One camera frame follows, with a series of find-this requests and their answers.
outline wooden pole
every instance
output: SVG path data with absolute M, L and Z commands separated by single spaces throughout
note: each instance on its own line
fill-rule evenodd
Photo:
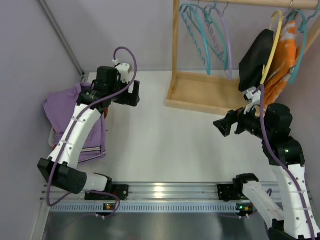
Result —
M 175 92 L 177 85 L 179 8 L 180 0 L 173 0 L 172 80 L 170 85 L 171 93 Z
M 213 3 L 214 0 L 200 0 L 200 2 Z M 217 0 L 218 3 L 227 4 L 228 0 Z M 263 7 L 289 8 L 292 0 L 229 0 L 229 4 L 252 5 Z M 294 0 L 291 9 L 316 9 L 318 0 Z

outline purple hanger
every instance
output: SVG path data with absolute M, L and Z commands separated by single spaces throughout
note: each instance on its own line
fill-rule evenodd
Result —
M 206 7 L 204 7 L 204 9 L 206 8 L 211 8 L 211 5 L 207 5 Z M 229 74 L 227 74 L 227 71 L 225 70 L 225 74 L 227 75 L 229 80 L 232 80 L 232 71 L 233 71 L 233 66 L 232 66 L 232 53 L 231 53 L 231 43 L 230 43 L 230 35 L 229 35 L 229 30 L 226 24 L 226 21 L 224 19 L 223 14 L 220 12 L 220 10 L 218 8 L 214 8 L 214 10 L 216 11 L 216 13 L 218 14 L 219 18 L 221 19 L 222 22 L 222 26 L 224 29 L 224 33 L 226 36 L 226 44 L 227 44 L 227 50 L 228 50 L 228 66 L 229 66 Z M 213 32 L 211 32 L 211 39 L 213 41 L 215 41 L 216 36 L 214 35 Z

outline orange cloth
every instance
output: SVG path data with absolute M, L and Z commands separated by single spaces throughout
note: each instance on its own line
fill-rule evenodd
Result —
M 108 116 L 108 112 L 109 112 L 109 108 L 107 108 L 106 110 L 104 110 L 104 119 L 107 118 Z
M 281 31 L 268 80 L 266 81 L 264 91 L 265 110 L 268 105 L 273 104 L 277 100 L 290 79 L 290 74 L 288 73 L 290 72 L 290 68 L 296 64 L 296 36 L 296 22 L 290 21 Z

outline purple cloth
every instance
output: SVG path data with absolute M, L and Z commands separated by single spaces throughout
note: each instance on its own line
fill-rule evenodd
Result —
M 73 88 L 50 93 L 43 107 L 47 118 L 56 134 L 54 144 L 58 144 L 65 133 L 74 114 L 75 106 L 83 88 L 89 88 L 90 83 L 82 82 Z M 104 158 L 106 155 L 106 124 L 104 115 L 95 123 L 85 141 L 79 157 L 79 163 Z

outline clothes hanger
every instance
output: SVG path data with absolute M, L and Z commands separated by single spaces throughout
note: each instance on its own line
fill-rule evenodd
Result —
M 217 2 L 218 2 L 218 1 L 215 0 L 215 4 L 214 4 L 214 6 L 210 9 L 210 12 L 211 12 L 212 9 L 215 8 L 215 6 L 217 5 Z M 225 39 L 224 39 L 223 34 L 221 33 L 221 30 L 220 30 L 219 26 L 217 25 L 217 23 L 214 21 L 214 19 L 213 19 L 212 17 L 208 17 L 208 16 L 210 16 L 210 14 L 209 14 L 208 12 L 206 12 L 206 11 L 204 10 L 204 8 L 200 7 L 199 5 L 196 5 L 196 4 L 183 4 L 183 5 L 193 6 L 193 7 L 196 7 L 197 9 L 199 8 L 199 9 L 204 13 L 204 19 L 205 19 L 206 23 L 214 24 L 214 26 L 215 26 L 215 28 L 217 29 L 218 34 L 219 34 L 219 36 L 220 36 L 220 38 L 221 38 L 221 40 L 222 40 L 222 45 L 223 45 L 223 48 L 224 48 L 224 52 L 218 53 L 218 52 L 215 50 L 215 48 L 212 47 L 212 45 L 211 45 L 209 42 L 207 42 L 207 43 L 208 43 L 208 46 L 209 46 L 209 47 L 211 48 L 211 50 L 213 51 L 213 53 L 217 56 L 217 58 L 218 58 L 221 62 L 224 63 L 224 69 L 226 70 L 226 69 L 228 68 L 228 59 L 225 58 L 225 60 L 223 60 L 223 59 L 222 59 L 222 55 L 223 55 L 223 53 L 226 53 L 226 52 L 227 52 L 227 50 L 226 50 L 227 46 L 226 46 L 226 41 L 225 41 Z M 201 33 L 199 27 L 197 26 L 197 24 L 196 24 L 196 23 L 193 21 L 193 19 L 192 19 L 192 15 L 191 15 L 190 10 L 189 10 L 189 12 L 187 12 L 187 16 L 188 16 L 188 18 L 191 20 L 191 22 L 192 22 L 192 24 L 195 26 L 195 28 L 198 30 L 198 32 Z
M 214 27 L 215 27 L 215 29 L 217 30 L 217 33 L 218 33 L 218 35 L 219 35 L 219 37 L 220 37 L 220 39 L 221 39 L 221 41 L 222 41 L 222 45 L 223 45 L 223 52 L 222 52 L 222 53 L 218 53 L 218 52 L 215 50 L 215 48 L 212 47 L 212 45 L 208 42 L 208 40 L 207 40 L 207 38 L 206 38 L 206 35 L 205 35 L 204 31 L 203 31 L 203 25 L 202 25 L 202 23 L 201 23 L 201 21 L 200 21 L 200 18 L 199 18 L 199 16 L 198 16 L 198 14 L 197 14 L 197 11 L 194 10 L 193 7 L 197 8 L 197 9 L 199 8 L 199 9 L 203 12 L 204 18 L 207 19 L 207 21 L 208 21 L 209 23 L 212 23 L 212 24 L 214 25 Z M 187 4 L 187 3 L 184 3 L 184 4 L 181 5 L 181 7 L 180 7 L 180 12 L 181 12 L 181 16 L 182 16 L 183 19 L 184 19 L 183 13 L 185 13 L 186 11 L 187 11 L 187 13 L 186 13 L 187 17 L 190 19 L 190 21 L 192 22 L 192 24 L 195 26 L 195 28 L 196 28 L 196 29 L 198 30 L 198 32 L 201 34 L 201 36 L 202 36 L 202 38 L 203 38 L 203 42 L 204 42 L 205 48 L 206 48 L 206 46 L 209 46 L 209 48 L 213 51 L 213 53 L 217 56 L 217 58 L 218 58 L 221 62 L 224 63 L 224 70 L 227 70 L 227 69 L 228 69 L 228 50 L 227 50 L 226 40 L 225 40 L 224 35 L 222 34 L 222 32 L 221 32 L 218 24 L 215 22 L 215 20 L 209 15 L 209 13 L 208 13 L 204 8 L 200 7 L 200 6 L 197 5 L 197 4 Z M 197 21 L 198 24 L 196 24 L 195 21 L 192 19 L 191 13 L 193 13 L 193 14 L 195 15 L 195 18 L 196 18 L 196 21 Z M 207 52 L 207 50 L 206 50 L 206 55 L 207 55 L 207 59 L 208 59 L 208 63 L 209 63 L 210 54 Z M 209 65 L 206 70 L 207 70 L 207 74 L 210 75 L 210 74 L 211 74 L 211 66 Z
M 287 14 L 289 13 L 292 4 L 294 4 L 294 1 L 295 1 L 295 0 L 291 0 L 291 3 L 290 3 L 290 6 L 288 7 L 288 10 L 287 10 L 287 11 L 285 12 L 285 14 L 283 15 L 284 17 L 287 16 Z
M 200 0 L 198 0 L 198 6 L 200 5 Z M 198 8 L 195 9 L 196 14 L 198 14 Z
M 271 49 L 271 53 L 270 53 L 270 56 L 269 56 L 268 63 L 267 63 L 266 66 L 265 65 L 263 66 L 262 79 L 261 79 L 260 84 L 264 84 L 266 79 L 267 79 L 267 76 L 268 76 L 272 61 L 273 61 L 274 56 L 275 56 L 275 52 L 276 52 L 276 48 L 277 48 L 277 45 L 278 45 L 278 42 L 279 42 L 279 38 L 280 38 L 282 22 L 284 20 L 284 16 L 282 14 L 282 11 L 278 10 L 278 11 L 275 11 L 273 13 L 271 24 L 270 24 L 270 30 L 272 29 L 272 25 L 273 25 L 274 21 L 276 20 L 277 15 L 279 15 L 278 27 L 277 27 L 277 30 L 276 30 L 276 34 L 275 34 L 275 38 L 274 38 L 274 41 L 273 41 L 273 46 L 272 46 L 272 49 Z
M 199 18 L 199 16 L 198 16 L 196 10 L 194 10 L 194 8 L 193 8 L 190 4 L 184 3 L 184 4 L 182 4 L 182 5 L 180 6 L 180 9 L 179 9 L 180 15 L 181 15 L 181 17 L 182 17 L 182 19 L 183 19 L 183 21 L 184 21 L 184 23 L 185 23 L 185 25 L 186 25 L 186 27 L 187 27 L 190 35 L 191 35 L 191 37 L 192 37 L 193 43 L 195 44 L 198 53 L 200 54 L 200 58 L 201 58 L 201 60 L 202 60 L 202 62 L 203 62 L 203 65 L 204 65 L 204 68 L 205 68 L 205 70 L 206 70 L 206 73 L 207 73 L 208 75 L 210 75 L 210 74 L 211 74 L 211 59 L 210 59 L 210 53 L 209 53 L 209 49 L 208 49 L 208 41 L 207 41 L 207 39 L 206 39 L 205 30 L 204 30 L 202 24 L 199 24 L 199 27 L 197 27 L 197 30 L 200 32 L 200 34 L 201 34 L 201 36 L 202 36 L 203 45 L 204 45 L 205 54 L 206 54 L 206 59 L 205 59 L 205 57 L 202 56 L 202 51 L 201 51 L 201 49 L 198 47 L 198 41 L 195 39 L 195 35 L 194 35 L 194 33 L 192 32 L 191 27 L 190 27 L 190 25 L 188 25 L 187 19 L 186 19 L 185 16 L 184 16 L 184 13 L 187 11 L 187 9 L 189 9 L 189 12 L 187 12 L 186 15 L 188 16 L 188 18 L 189 18 L 192 22 L 193 22 L 193 20 L 192 20 L 191 12 L 195 15 L 196 21 L 197 21 L 198 23 L 201 22 L 201 21 L 200 21 L 200 18 Z
M 233 62 L 232 62 L 232 50 L 231 50 L 231 41 L 230 41 L 230 35 L 229 35 L 229 29 L 227 27 L 227 23 L 224 19 L 224 14 L 225 14 L 225 11 L 226 9 L 228 8 L 228 5 L 229 5 L 229 1 L 227 1 L 227 4 L 226 4 L 226 7 L 223 9 L 223 13 L 220 12 L 220 10 L 218 8 L 216 8 L 217 6 L 217 0 L 215 0 L 214 2 L 214 5 L 211 6 L 211 5 L 207 5 L 204 7 L 205 10 L 207 10 L 207 8 L 209 8 L 209 12 L 208 14 L 211 16 L 211 11 L 212 9 L 214 9 L 216 11 L 216 13 L 218 14 L 221 22 L 222 22 L 222 26 L 224 28 L 224 33 L 225 33 L 225 36 L 226 36 L 226 44 L 227 44 L 227 53 L 228 53 L 228 56 L 227 56 L 227 59 L 228 61 L 225 62 L 225 64 L 228 65 L 228 69 L 229 69 L 229 73 L 227 73 L 227 69 L 224 69 L 224 72 L 226 74 L 226 76 L 228 77 L 228 80 L 232 80 L 232 73 L 233 73 Z M 206 21 L 206 23 L 210 23 L 209 19 L 206 17 L 206 15 L 204 15 L 204 20 Z
M 291 77 L 288 81 L 289 84 L 292 84 L 295 81 L 297 74 L 298 74 L 298 71 L 300 69 L 302 59 L 304 57 L 305 48 L 306 48 L 307 40 L 308 40 L 308 27 L 307 27 L 308 22 L 310 21 L 310 19 L 314 18 L 317 15 L 319 10 L 320 10 L 320 0 L 318 0 L 318 5 L 317 5 L 316 10 L 314 11 L 314 13 L 311 16 L 308 17 L 308 19 L 306 19 L 306 16 L 304 15 L 304 13 L 301 10 L 294 10 L 287 17 L 288 21 L 292 21 L 295 14 L 300 14 L 300 16 L 302 18 L 302 23 L 299 26 L 298 30 L 300 33 L 303 34 L 303 41 L 302 41 L 300 52 L 298 53 L 298 57 L 296 58 L 297 59 L 296 65 L 290 69 Z

